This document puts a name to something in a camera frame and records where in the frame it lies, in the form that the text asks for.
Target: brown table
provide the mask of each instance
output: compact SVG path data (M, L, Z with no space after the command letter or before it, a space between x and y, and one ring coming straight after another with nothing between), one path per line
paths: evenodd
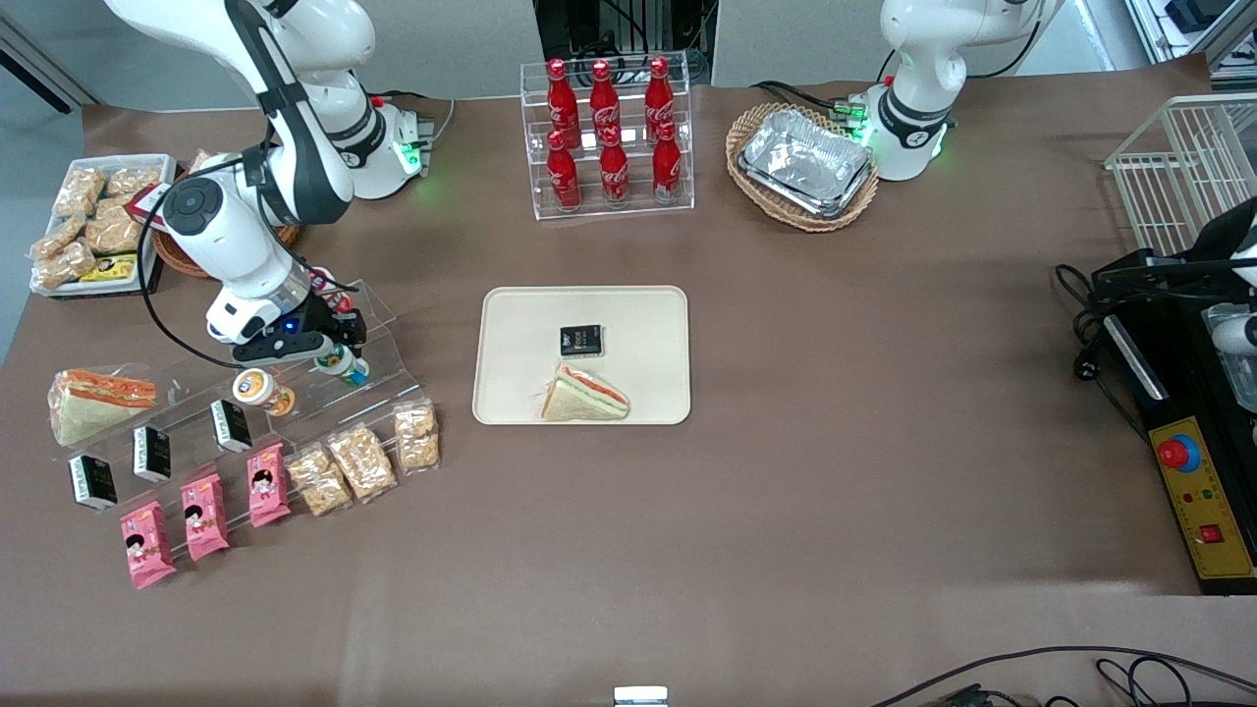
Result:
M240 533L249 547L143 593L114 523L73 506L49 462L44 398L60 369L178 351L137 299L31 298L0 374L0 701L549 707L662 683L681 707L860 706L1050 643L1251 674L1257 603L1195 596L1146 449L1070 375L1073 307L1050 284L1057 262L1130 248L1101 160L1165 98L1207 89L1195 60L972 82L929 171L832 235L767 219L725 175L725 128L758 92L696 91L693 213L547 224L518 106L465 103L431 179L300 244L400 313L445 468ZM261 133L248 112L84 123L89 153L181 160ZM637 283L689 294L689 420L473 420L486 292ZM170 276L155 302L209 346L214 292ZM974 677L1102 692L1076 655Z

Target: foil container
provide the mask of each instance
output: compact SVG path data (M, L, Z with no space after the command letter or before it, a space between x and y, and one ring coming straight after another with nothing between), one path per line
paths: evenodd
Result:
M738 166L822 219L837 218L872 172L867 147L796 109L769 113L738 155Z

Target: wicker basket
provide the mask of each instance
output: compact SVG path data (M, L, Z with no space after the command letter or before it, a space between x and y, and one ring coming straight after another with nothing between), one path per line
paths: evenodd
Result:
M200 169L200 164L205 161L205 159L209 156L210 156L209 152L204 150L197 150L196 160L189 166L187 171L180 175L175 181L178 181L184 179L184 176L187 176L190 172L194 172L197 169ZM282 240L284 245L292 248L293 243L297 242L297 234L300 233L300 226L279 226L279 229L277 229L277 233L279 234L279 240ZM157 254L161 255L161 259L167 265L175 268L176 270L184 273L185 276L192 276L195 278L206 278L206 279L210 277L205 273L205 270L200 268L200 265L194 263L192 259L187 257L187 253L184 253L184 249L180 248L178 244L175 243L175 239L171 238L168 234L165 234L157 229L152 229L150 234L153 239L153 245L157 247Z
M757 106L745 113L740 118L733 122L733 127L729 130L729 135L724 138L724 157L725 166L729 170L729 176L742 189L757 206L764 210L766 214L777 219L783 224L789 224L797 229L806 230L808 233L827 233L832 230L838 230L840 228L856 220L856 218L869 206L872 201L874 194L877 192L877 170L874 167L872 174L865 180L864 186L856 192L851 203L837 219L818 219L812 214L803 210L802 206L789 201L784 196L781 196L776 191L768 189L767 186L759 184L758 181L748 177L740 169L738 169L738 152L747 146L759 126L763 125L764 118L774 111L784 111L793 108L799 111L810 120L816 122L816 125L832 130L835 132L842 132L842 128L837 123L826 118L821 113L812 111L811 108L803 108L799 106L791 106L788 103L764 103L763 106Z

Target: red emergency stop button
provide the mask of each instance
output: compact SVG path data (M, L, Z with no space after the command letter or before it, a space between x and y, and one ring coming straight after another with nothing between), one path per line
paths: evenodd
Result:
M1156 445L1156 459L1172 469L1192 473L1200 467L1200 448L1190 437L1175 434Z

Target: red button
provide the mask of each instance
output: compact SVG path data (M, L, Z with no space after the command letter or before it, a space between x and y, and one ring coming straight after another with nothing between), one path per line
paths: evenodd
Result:
M1156 445L1156 457L1172 469L1182 469L1192 460L1187 444L1177 439L1166 439Z

